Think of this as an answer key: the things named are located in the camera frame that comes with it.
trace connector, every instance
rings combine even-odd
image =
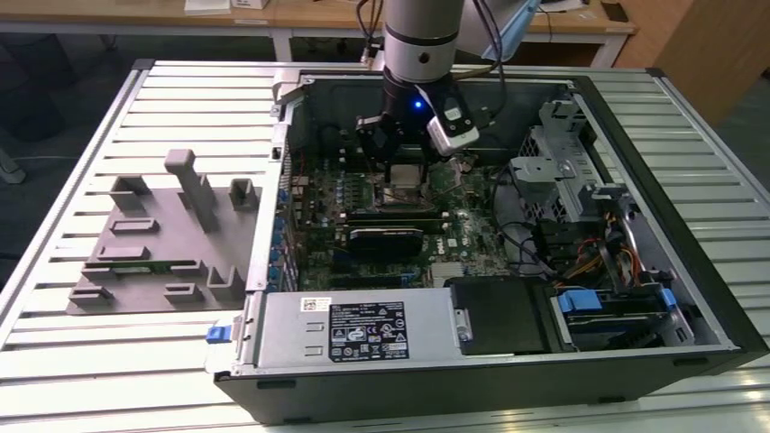
[[[486,129],[487,127],[495,124],[492,113],[490,112],[490,109],[486,106],[483,106],[478,110],[471,111],[471,119],[479,131],[482,131],[482,129]]]

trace black plastic bracket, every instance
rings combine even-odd
[[[131,69],[133,70],[148,70],[152,69],[155,66],[155,59],[136,59],[133,61],[133,66]]]
[[[667,75],[661,68],[646,68],[645,70],[653,78],[667,78]]]

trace wooden table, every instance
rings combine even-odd
[[[3,0],[0,32],[268,36],[275,56],[291,61],[292,37],[360,38],[356,0],[272,0],[263,10],[233,8],[231,14],[185,16],[184,0]],[[600,46],[592,65],[611,67],[631,23],[608,21],[598,0],[579,11],[538,14],[526,42]]]

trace gray post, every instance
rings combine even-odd
[[[195,153],[189,149],[175,149],[168,151],[164,166],[165,171],[179,179],[185,201],[192,207],[203,232],[209,233],[219,228],[213,214],[213,192],[208,182],[201,180],[195,172],[193,162]]]

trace metal bracket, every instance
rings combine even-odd
[[[586,191],[591,193],[594,200],[619,200],[629,189],[616,183],[607,183],[606,185],[586,185]]]

